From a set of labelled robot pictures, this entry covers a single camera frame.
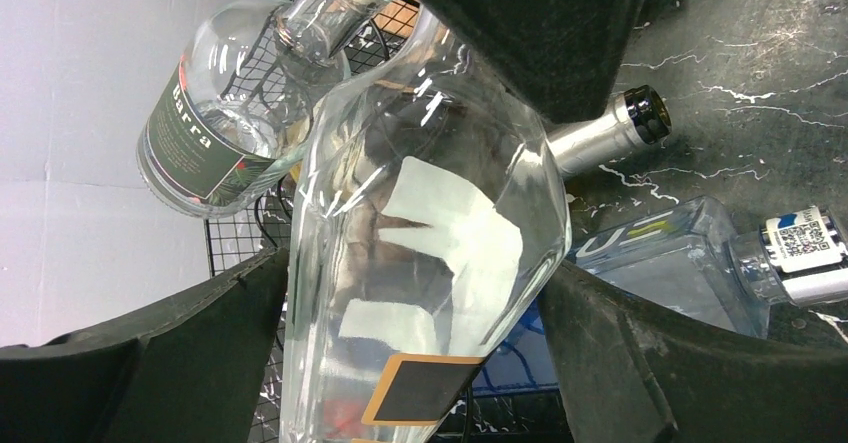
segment bottle label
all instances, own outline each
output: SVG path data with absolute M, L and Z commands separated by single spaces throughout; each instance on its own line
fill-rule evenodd
M 177 193 L 200 204 L 229 205 L 274 163 L 235 147 L 203 121 L 186 93 L 182 64 L 145 131 L 159 174 Z
M 815 206 L 766 221 L 766 231 L 775 248 L 774 265 L 784 273 L 842 261 L 842 253 L 828 234 L 821 212 Z

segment silver bottle cap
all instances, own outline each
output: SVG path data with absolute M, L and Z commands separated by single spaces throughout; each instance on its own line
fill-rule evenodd
M 845 231 L 826 209 L 810 207 L 772 218 L 760 228 L 769 266 L 796 306 L 848 299 Z

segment black wire mesh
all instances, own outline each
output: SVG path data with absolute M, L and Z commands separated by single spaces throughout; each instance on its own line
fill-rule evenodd
M 418 15 L 418 4 L 413 0 L 394 0 L 370 25 L 345 48 L 353 74 L 362 73 L 393 56 L 406 41 Z M 270 33 L 265 32 L 257 40 L 255 48 L 246 61 L 250 60 L 248 72 L 240 72 L 243 81 L 232 81 L 231 86 L 250 85 L 255 90 L 248 104 L 263 104 L 273 101 L 274 89 L 279 87 L 275 80 L 271 52 L 263 48 L 270 44 Z M 253 207 L 233 217 L 207 220 L 206 243 L 209 253 L 209 272 L 212 276 L 231 268 L 269 246 L 288 246 L 290 226 L 290 193 L 281 182 L 263 195 Z M 280 321 L 278 340 L 282 342 L 285 319 Z M 282 382 L 282 350 L 274 345 L 265 379 L 258 395 L 249 443 L 276 442 L 280 419 L 280 387 Z

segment black marble surface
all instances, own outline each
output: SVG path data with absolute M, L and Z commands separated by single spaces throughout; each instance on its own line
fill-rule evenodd
M 848 0 L 646 0 L 616 89 L 643 84 L 674 132 L 569 182 L 575 240 L 700 195 L 721 200 L 740 233 L 810 204 L 848 219 Z M 848 349 L 848 303 L 776 306 L 769 333 Z M 465 410 L 433 441 L 457 441 Z M 477 398 L 472 415 L 472 441 L 571 441 L 556 393 Z

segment black plastic part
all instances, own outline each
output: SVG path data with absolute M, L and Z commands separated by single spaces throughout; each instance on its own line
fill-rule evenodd
M 553 123 L 604 112 L 643 0 L 421 0 Z
M 650 86 L 625 91 L 624 103 L 639 138 L 645 144 L 653 145 L 671 134 L 671 116 L 660 95 Z
M 260 253 L 49 345 L 0 348 L 0 441 L 244 442 L 287 266 Z
M 848 352 L 714 328 L 572 263 L 539 308 L 577 443 L 848 437 Z

